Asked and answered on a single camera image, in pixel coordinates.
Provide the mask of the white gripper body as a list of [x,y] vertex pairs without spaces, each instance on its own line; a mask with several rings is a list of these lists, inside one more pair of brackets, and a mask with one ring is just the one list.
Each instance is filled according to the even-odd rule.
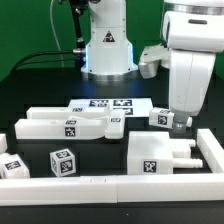
[[224,15],[165,13],[162,34],[170,53],[169,108],[196,116],[203,105],[216,54],[224,51]]

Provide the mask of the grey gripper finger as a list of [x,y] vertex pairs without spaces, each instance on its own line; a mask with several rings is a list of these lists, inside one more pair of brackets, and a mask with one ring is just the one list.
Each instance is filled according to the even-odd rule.
[[185,133],[188,119],[188,114],[175,112],[173,118],[173,131],[175,133]]

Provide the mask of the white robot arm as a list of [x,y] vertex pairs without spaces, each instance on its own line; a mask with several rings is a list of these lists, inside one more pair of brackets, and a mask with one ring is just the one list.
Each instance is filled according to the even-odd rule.
[[187,121],[200,112],[216,54],[224,51],[224,0],[163,0],[161,36],[165,46],[147,47],[138,64],[126,36],[126,0],[90,0],[91,39],[85,47],[85,76],[116,80],[140,71],[156,75],[168,62],[171,128],[186,131]]

